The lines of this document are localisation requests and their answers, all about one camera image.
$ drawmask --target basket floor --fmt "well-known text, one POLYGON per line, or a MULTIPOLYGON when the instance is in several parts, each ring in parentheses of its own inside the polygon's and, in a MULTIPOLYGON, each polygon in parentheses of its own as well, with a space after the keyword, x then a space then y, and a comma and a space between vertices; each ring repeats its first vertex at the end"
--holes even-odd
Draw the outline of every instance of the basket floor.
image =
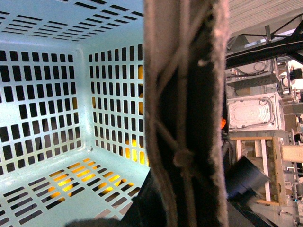
POLYGON ((0 179, 0 226, 64 226, 83 218, 121 219, 148 168, 108 152, 61 155, 0 179))

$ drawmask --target wooden frame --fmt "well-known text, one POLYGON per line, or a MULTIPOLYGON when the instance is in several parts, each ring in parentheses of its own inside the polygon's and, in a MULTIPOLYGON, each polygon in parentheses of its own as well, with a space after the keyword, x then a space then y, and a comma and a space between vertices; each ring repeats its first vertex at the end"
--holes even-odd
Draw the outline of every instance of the wooden frame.
POLYGON ((236 142, 236 154, 237 160, 242 157, 241 153, 241 143, 242 141, 255 141, 255 147, 261 149, 261 152, 256 153, 256 157, 262 158, 263 170, 266 175, 268 175, 268 166, 267 166, 267 150, 266 150, 266 140, 272 141, 272 149, 273 149, 273 161, 274 161, 274 176, 275 176, 275 187, 276 193, 270 191, 270 182, 265 184, 265 200, 256 200, 258 203, 264 203, 268 205, 280 205, 286 206, 286 190, 283 176, 283 166, 282 166, 282 158, 280 151, 280 138, 279 137, 234 137, 231 138, 236 142), (277 196, 277 201, 272 201, 272 196, 277 196))

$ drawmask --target light blue plastic basket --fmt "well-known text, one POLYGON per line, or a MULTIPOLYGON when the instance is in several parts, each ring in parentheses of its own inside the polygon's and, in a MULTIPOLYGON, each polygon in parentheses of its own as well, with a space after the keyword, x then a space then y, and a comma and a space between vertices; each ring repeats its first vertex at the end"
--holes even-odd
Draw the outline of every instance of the light blue plastic basket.
POLYGON ((0 0, 0 227, 121 219, 149 170, 143 3, 0 0))

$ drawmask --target black cylinder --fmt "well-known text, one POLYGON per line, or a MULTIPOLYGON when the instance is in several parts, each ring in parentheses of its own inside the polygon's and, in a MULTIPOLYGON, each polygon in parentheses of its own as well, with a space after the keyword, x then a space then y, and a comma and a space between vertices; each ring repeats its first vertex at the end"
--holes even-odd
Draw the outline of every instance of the black cylinder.
POLYGON ((248 191, 256 191, 269 180, 265 173, 242 157, 225 175, 228 199, 241 199, 248 191))

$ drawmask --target cable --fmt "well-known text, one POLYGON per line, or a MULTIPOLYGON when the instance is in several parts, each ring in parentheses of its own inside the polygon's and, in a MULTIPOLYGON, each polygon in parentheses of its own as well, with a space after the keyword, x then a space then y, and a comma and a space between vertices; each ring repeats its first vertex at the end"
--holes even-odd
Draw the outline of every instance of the cable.
POLYGON ((237 77, 254 77, 254 76, 258 76, 261 75, 264 71, 259 72, 259 73, 255 73, 255 74, 231 74, 231 76, 227 76, 226 78, 237 78, 237 77))
POLYGON ((266 63, 264 63, 264 62, 262 62, 262 61, 261 61, 261 62, 255 63, 255 64, 254 64, 254 69, 255 69, 254 72, 244 72, 244 71, 240 70, 239 68, 235 68, 235 70, 237 70, 238 72, 240 72, 240 73, 242 73, 242 74, 244 74, 244 75, 251 75, 251 74, 256 74, 256 73, 260 73, 260 72, 264 71, 264 70, 266 69, 267 65, 268 65, 268 61, 266 61, 266 63), (257 64, 263 64, 262 68, 259 69, 259 70, 256 69, 256 65, 257 65, 257 64))

